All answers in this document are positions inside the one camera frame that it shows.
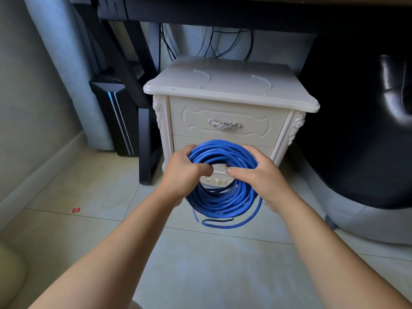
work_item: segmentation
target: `forearm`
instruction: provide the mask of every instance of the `forearm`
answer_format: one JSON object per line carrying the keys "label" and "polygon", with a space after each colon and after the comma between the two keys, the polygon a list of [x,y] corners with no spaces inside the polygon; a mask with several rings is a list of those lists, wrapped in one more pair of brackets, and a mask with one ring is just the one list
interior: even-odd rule
{"label": "forearm", "polygon": [[300,197],[278,213],[325,308],[411,308],[411,304],[333,232]]}
{"label": "forearm", "polygon": [[152,193],[89,254],[56,280],[36,308],[126,308],[176,200]]}

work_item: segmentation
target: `wall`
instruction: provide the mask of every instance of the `wall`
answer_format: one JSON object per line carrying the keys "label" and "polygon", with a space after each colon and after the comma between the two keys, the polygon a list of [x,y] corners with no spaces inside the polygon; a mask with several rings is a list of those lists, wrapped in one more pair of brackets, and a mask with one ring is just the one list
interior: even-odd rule
{"label": "wall", "polygon": [[0,0],[0,202],[82,130],[23,0]]}
{"label": "wall", "polygon": [[[164,24],[167,41],[174,52],[179,55],[203,56],[209,45],[212,27],[167,25]],[[215,28],[225,32],[237,32],[239,29]],[[237,34],[214,33],[212,46],[216,54],[229,49]],[[299,73],[303,67],[309,50],[316,35],[297,34],[290,32],[254,31],[254,45],[249,61],[270,62],[289,65],[295,73]],[[250,32],[242,32],[232,50],[222,58],[243,60],[250,47]],[[213,56],[209,49],[208,57]],[[162,69],[170,64],[170,58],[166,47],[162,45]]]}

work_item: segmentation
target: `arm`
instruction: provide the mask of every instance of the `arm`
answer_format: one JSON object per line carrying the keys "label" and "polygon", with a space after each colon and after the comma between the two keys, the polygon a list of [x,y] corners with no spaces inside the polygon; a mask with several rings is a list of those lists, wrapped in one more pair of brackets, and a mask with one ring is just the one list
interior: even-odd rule
{"label": "arm", "polygon": [[211,176],[213,172],[208,164],[189,161],[188,155],[195,146],[174,153],[159,187],[60,276],[30,309],[127,308],[171,211],[201,176]]}
{"label": "arm", "polygon": [[362,260],[287,184],[257,148],[244,146],[256,169],[227,167],[248,182],[283,219],[325,308],[412,308],[412,304]]}

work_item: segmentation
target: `person's left hand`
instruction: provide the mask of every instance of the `person's left hand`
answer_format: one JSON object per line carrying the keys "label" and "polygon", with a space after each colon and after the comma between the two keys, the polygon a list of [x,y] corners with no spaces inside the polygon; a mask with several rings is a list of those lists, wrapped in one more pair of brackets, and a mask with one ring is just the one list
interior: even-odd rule
{"label": "person's left hand", "polygon": [[209,164],[194,164],[188,156],[197,145],[186,145],[173,153],[167,164],[158,190],[179,205],[182,199],[196,187],[201,176],[211,176],[213,167]]}

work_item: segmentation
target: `hand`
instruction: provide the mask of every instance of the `hand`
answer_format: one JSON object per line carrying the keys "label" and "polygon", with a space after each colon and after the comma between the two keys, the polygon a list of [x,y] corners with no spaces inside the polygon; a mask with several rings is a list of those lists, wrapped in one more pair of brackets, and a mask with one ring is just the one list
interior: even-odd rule
{"label": "hand", "polygon": [[180,204],[196,187],[201,176],[211,176],[213,167],[209,164],[193,164],[188,156],[197,145],[186,145],[173,153],[167,164],[159,190]]}
{"label": "hand", "polygon": [[251,145],[242,145],[255,157],[256,169],[226,167],[226,173],[246,183],[262,197],[270,209],[278,212],[279,207],[290,197],[297,194],[286,182],[278,167],[260,150]]}

